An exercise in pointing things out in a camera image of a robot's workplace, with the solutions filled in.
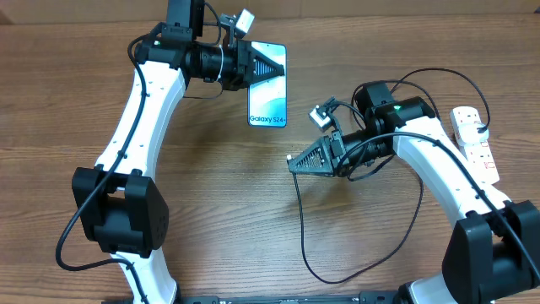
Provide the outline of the Galaxy smartphone with teal screen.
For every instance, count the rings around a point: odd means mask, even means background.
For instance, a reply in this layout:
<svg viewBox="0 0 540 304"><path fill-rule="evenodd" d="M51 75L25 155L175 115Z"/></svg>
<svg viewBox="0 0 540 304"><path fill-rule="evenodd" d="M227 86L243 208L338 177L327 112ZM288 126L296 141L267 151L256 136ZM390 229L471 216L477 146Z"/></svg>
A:
<svg viewBox="0 0 540 304"><path fill-rule="evenodd" d="M283 67L283 75L251 84L248 89L248 124L284 128L287 125L287 49L285 45L253 41L251 46Z"/></svg>

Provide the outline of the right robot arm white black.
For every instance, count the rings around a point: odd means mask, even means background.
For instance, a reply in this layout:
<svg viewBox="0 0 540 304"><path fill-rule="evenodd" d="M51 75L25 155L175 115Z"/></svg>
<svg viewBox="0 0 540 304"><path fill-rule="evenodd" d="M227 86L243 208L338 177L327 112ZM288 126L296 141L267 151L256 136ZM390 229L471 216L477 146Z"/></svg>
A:
<svg viewBox="0 0 540 304"><path fill-rule="evenodd" d="M452 228L441 271L390 292L362 292L363 303L491 303L539 286L539 212L485 181L451 142L425 99L396 100L386 81L360 85L349 104L364 127L344 134L334 99L310 119L322 136L287 159L294 176L351 176L384 156L404 160L433 193Z"/></svg>

